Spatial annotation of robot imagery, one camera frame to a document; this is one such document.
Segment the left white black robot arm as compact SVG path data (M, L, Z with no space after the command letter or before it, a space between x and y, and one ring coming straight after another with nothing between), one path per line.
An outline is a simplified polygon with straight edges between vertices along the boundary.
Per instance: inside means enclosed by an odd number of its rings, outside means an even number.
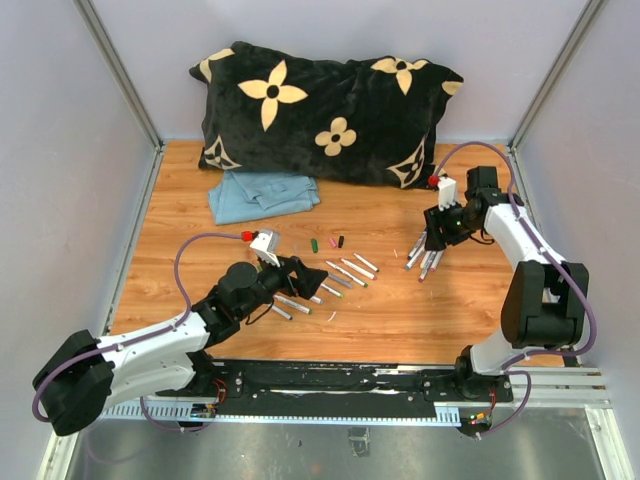
M278 294L311 299L328 273L297 257L231 265L208 295L169 320L120 335L71 334L32 381L34 417L59 436L77 433L104 410L165 391L200 396L214 371L196 361L236 334L242 321Z

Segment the grey marker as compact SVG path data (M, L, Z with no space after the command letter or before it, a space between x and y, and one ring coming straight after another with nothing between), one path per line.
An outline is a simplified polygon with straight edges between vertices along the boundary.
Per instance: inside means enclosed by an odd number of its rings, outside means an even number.
M342 285L342 286L344 286L344 287L346 287L346 288L349 288L349 289L353 288L353 285L348 280L345 280L345 279L343 279L343 278L341 278L341 277L339 277L337 275L334 275L332 273L328 273L328 277L327 278L332 280L332 281L334 281L334 282L336 282L336 283L338 283L338 284L340 284L340 285Z

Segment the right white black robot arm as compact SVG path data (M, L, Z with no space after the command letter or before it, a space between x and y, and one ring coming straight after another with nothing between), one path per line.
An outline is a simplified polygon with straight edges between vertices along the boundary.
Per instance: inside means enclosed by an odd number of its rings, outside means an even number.
M448 176L433 175L428 184L437 191L438 203L424 212L426 250L441 252L476 233L487 234L513 269L499 328L483 342L465 347L455 362L454 390L474 400L528 356L570 353L588 317L589 273L541 237L519 196L500 189L496 168L468 170L463 194Z

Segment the green capped white marker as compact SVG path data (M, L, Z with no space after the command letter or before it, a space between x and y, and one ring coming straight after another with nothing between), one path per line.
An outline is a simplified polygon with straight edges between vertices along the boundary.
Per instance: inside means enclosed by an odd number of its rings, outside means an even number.
M307 306L304 306L304 305L302 305L302 304L300 304L300 303L298 303L296 301L290 300L289 298L286 298L286 297L284 297L282 295L275 295L274 299L279 301L280 303L282 303L284 305L287 305L287 306L289 306L289 307L291 307L291 308L293 308L293 309L295 309L295 310L297 310L297 311L299 311L301 313L304 313L306 315L311 315L312 314L312 309L311 308L309 308Z

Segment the blue capped white marker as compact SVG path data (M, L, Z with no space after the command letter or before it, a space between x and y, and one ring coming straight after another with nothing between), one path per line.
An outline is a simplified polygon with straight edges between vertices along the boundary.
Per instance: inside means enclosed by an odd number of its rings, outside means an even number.
M275 312L276 314L278 314L279 316L283 317L284 319L288 320L288 321L292 321L293 320L293 316L289 313L287 313L286 311L282 310L281 308L277 307L277 306L272 306L271 307L271 311Z

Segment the purple capped pen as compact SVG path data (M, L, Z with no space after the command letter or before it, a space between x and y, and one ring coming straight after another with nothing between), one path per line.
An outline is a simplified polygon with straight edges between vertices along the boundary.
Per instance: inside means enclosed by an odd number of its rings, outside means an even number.
M418 277L418 281L420 283L422 283L430 273L429 268L437 252L438 251L428 251L425 253L425 256L423 257L423 261L421 263L421 273Z

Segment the sky blue capped marker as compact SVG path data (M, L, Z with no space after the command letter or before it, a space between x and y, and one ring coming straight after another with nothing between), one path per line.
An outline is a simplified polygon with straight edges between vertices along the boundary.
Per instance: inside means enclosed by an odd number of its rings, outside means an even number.
M405 265L406 270L410 270L414 267L414 265L422 258L425 253L425 248L423 246L419 247L416 252L409 258Z

